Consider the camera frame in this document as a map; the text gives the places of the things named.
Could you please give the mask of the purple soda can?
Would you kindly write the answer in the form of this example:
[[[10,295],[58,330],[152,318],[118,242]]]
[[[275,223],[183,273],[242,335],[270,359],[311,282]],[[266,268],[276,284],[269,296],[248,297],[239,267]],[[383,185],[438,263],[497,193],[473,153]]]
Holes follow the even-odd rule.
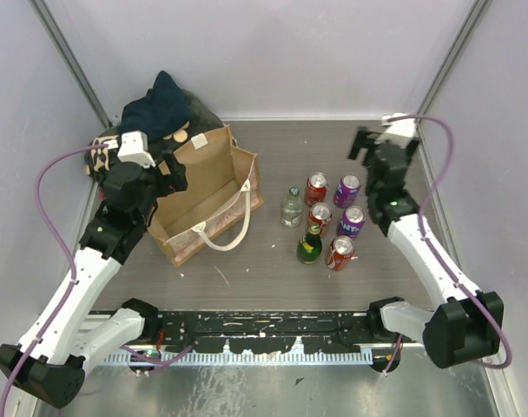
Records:
[[[346,236],[354,240],[365,224],[366,215],[359,206],[350,206],[345,209],[337,227],[337,236]]]
[[[342,176],[334,193],[334,204],[342,209],[352,206],[360,192],[360,187],[360,179],[355,174]]]

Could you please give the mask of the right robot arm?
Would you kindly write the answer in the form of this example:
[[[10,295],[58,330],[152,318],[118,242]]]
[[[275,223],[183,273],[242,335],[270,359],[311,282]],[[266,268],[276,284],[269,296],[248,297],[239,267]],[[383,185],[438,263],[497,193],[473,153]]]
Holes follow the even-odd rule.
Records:
[[[406,172],[418,146],[413,132],[360,127],[348,155],[351,160],[365,155],[369,218],[407,259],[432,302],[426,310],[400,297],[374,301],[366,312],[366,329],[378,342],[396,334],[421,343],[439,368],[484,362],[507,345],[501,329],[504,303],[459,269],[406,190]]]

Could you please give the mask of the green glass bottle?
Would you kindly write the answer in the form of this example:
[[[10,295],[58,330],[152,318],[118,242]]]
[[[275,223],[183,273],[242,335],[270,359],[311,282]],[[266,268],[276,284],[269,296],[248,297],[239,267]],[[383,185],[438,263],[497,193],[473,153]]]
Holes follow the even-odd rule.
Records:
[[[300,238],[296,255],[301,263],[312,264],[318,260],[321,251],[320,225],[312,223],[307,232]]]

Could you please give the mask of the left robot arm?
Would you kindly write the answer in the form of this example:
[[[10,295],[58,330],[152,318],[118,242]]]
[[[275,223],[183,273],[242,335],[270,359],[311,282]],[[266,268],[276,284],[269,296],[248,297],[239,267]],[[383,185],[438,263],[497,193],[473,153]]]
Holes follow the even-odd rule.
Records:
[[[150,154],[122,156],[102,181],[104,200],[86,226],[76,252],[70,251],[36,200],[44,223],[56,238],[69,271],[48,305],[15,345],[0,346],[0,370],[6,376],[0,415],[16,387],[62,409],[78,395],[93,367],[130,341],[149,344],[160,333],[156,307],[125,301],[102,325],[84,336],[78,332],[99,294],[143,238],[159,198],[188,187],[186,168],[173,154],[164,157],[163,174]]]

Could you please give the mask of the clear soda water bottle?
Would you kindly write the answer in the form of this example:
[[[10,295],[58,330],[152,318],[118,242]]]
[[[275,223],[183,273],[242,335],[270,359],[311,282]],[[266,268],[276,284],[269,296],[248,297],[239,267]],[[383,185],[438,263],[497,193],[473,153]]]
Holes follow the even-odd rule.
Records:
[[[300,189],[296,187],[290,188],[280,206],[281,224],[288,228],[299,225],[303,212],[302,205]]]

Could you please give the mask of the silver top can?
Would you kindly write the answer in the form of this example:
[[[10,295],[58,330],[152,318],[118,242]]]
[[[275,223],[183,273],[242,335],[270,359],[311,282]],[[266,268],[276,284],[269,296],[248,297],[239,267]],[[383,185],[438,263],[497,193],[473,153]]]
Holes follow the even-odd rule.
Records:
[[[353,240],[348,236],[340,235],[335,237],[327,251],[326,265],[333,271],[343,270],[352,260],[354,255]]]

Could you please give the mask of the canvas tote bag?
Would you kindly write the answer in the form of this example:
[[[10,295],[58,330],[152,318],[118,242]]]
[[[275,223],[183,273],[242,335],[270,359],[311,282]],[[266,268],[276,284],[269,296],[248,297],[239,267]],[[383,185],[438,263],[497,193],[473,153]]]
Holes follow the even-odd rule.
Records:
[[[192,137],[174,156],[188,188],[158,200],[148,231],[179,267],[203,247],[236,248],[264,201],[257,155],[237,146],[228,125]]]

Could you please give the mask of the red cola can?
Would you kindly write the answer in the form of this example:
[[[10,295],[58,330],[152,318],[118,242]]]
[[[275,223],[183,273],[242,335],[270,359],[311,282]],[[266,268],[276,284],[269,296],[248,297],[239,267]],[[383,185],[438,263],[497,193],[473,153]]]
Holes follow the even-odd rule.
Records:
[[[317,202],[324,202],[328,190],[328,182],[324,173],[314,172],[306,182],[304,202],[312,207]]]
[[[307,228],[313,224],[320,226],[320,237],[324,237],[332,220],[332,210],[324,202],[316,202],[309,210]]]

